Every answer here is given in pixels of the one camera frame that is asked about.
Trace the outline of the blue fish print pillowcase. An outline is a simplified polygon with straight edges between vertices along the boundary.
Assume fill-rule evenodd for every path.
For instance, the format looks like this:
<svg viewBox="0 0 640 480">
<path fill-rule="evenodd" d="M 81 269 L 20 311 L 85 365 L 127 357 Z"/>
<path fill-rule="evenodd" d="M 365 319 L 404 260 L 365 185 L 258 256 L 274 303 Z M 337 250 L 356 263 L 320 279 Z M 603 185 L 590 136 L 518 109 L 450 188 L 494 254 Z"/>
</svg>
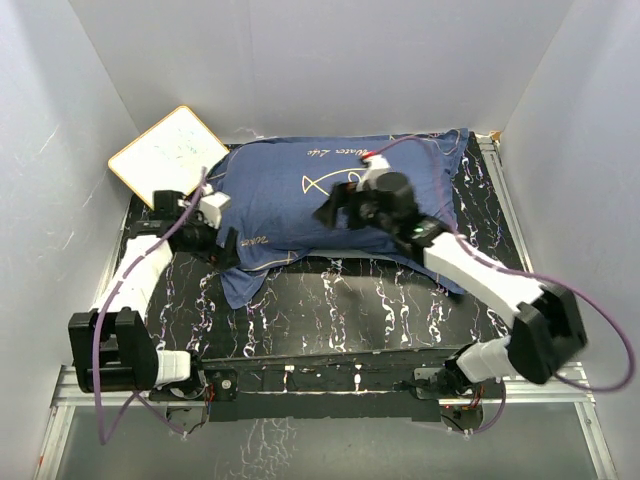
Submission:
<svg viewBox="0 0 640 480">
<path fill-rule="evenodd" d="M 420 212 L 454 223 L 452 181 L 469 140 L 466 128 L 393 145 L 387 136 L 282 137 L 244 144 L 214 166 L 208 182 L 228 195 L 218 239 L 237 235 L 238 266 L 221 273 L 233 309 L 246 305 L 266 274 L 315 250 L 359 250 L 388 257 L 452 293 L 462 288 L 403 256 L 376 228 L 348 228 L 349 199 L 365 174 L 362 156 L 380 151 L 391 170 L 408 177 Z"/>
</svg>

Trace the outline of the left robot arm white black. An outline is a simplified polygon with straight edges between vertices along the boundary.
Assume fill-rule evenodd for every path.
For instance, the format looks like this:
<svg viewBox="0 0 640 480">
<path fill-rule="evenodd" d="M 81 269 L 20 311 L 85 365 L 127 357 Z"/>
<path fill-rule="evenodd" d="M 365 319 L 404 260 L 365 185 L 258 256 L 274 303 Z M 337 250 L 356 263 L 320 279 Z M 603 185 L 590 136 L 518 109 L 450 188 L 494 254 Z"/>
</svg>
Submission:
<svg viewBox="0 0 640 480">
<path fill-rule="evenodd" d="M 194 399 L 207 376 L 187 351 L 159 350 L 146 329 L 149 302 L 176 253 L 189 253 L 224 271 L 239 263 L 237 232 L 229 228 L 219 243 L 222 216 L 230 197 L 210 186 L 188 199 L 159 190 L 147 220 L 131 229 L 125 253 L 106 292 L 87 312 L 68 323 L 76 378 L 85 393 L 145 391 L 172 385 Z"/>
</svg>

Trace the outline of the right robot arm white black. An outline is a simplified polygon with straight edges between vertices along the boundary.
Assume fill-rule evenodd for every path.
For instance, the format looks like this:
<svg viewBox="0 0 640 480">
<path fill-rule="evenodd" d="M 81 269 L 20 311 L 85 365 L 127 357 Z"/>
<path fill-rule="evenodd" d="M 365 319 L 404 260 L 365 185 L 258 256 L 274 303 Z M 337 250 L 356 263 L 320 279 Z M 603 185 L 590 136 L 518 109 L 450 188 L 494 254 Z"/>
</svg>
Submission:
<svg viewBox="0 0 640 480">
<path fill-rule="evenodd" d="M 375 180 L 338 183 L 314 217 L 335 228 L 344 212 L 351 230 L 374 227 L 414 262 L 453 281 L 505 322 L 507 336 L 468 344 L 426 379 L 406 388 L 431 395 L 466 397 L 491 378 L 519 375 L 545 384 L 587 344 L 575 295 L 545 285 L 472 248 L 445 222 L 422 213 L 408 178 L 397 172 Z"/>
</svg>

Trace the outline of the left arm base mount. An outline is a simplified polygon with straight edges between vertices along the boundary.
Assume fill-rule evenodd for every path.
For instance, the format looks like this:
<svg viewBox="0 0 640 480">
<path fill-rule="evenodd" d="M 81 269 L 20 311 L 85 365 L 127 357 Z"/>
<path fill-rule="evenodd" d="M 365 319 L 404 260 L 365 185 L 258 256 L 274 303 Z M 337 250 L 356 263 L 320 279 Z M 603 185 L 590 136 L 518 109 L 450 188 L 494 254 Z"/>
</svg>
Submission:
<svg viewBox="0 0 640 480">
<path fill-rule="evenodd" d="M 186 439 L 208 423 L 216 402 L 234 402 L 237 391 L 237 372 L 224 368 L 197 371 L 186 381 L 151 390 L 148 398 L 167 404 L 161 418 Z"/>
</svg>

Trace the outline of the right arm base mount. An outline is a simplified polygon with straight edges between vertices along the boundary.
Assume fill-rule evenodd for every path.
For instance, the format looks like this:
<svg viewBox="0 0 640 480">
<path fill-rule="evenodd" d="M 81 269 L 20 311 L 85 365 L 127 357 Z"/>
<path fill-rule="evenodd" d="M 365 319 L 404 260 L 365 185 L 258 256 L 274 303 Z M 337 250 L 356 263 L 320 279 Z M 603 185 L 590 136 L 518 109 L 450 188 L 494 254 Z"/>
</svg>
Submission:
<svg viewBox="0 0 640 480">
<path fill-rule="evenodd" d="M 463 414 L 473 413 L 481 407 L 486 383 L 486 380 L 469 380 L 453 360 L 447 360 L 441 368 L 430 374 L 418 375 L 415 370 L 409 380 L 395 382 L 392 389 L 394 392 L 408 392 L 417 400 L 440 400 L 470 394 L 469 403 L 458 409 Z M 501 419 L 506 407 L 506 386 L 501 378 L 495 379 L 494 383 L 499 387 L 500 393 L 500 403 L 494 416 L 488 422 L 480 420 L 477 425 L 465 426 L 461 419 L 456 419 L 452 414 L 440 413 L 448 434 L 457 433 L 468 440 L 473 435 L 488 431 Z"/>
</svg>

